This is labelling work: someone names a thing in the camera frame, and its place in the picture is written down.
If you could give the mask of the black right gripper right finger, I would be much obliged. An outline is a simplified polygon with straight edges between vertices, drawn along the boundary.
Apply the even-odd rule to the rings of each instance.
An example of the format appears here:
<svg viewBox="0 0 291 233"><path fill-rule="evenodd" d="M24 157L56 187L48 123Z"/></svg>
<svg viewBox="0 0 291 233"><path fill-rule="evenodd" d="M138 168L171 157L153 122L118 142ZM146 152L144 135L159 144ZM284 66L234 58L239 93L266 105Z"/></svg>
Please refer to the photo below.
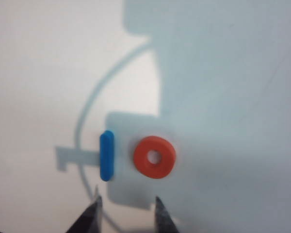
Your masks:
<svg viewBox="0 0 291 233"><path fill-rule="evenodd" d="M155 232L179 233L162 200L156 196L155 201Z"/></svg>

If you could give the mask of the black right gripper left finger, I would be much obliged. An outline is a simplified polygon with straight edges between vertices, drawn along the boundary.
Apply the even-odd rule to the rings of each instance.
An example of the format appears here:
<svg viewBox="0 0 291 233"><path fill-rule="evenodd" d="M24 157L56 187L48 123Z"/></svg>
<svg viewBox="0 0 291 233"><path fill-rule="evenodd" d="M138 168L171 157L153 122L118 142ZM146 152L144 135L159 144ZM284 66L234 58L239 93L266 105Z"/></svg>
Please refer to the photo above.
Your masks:
<svg viewBox="0 0 291 233"><path fill-rule="evenodd" d="M102 230L102 209L102 197L98 186L96 186L93 202L81 213L66 233L100 233Z"/></svg>

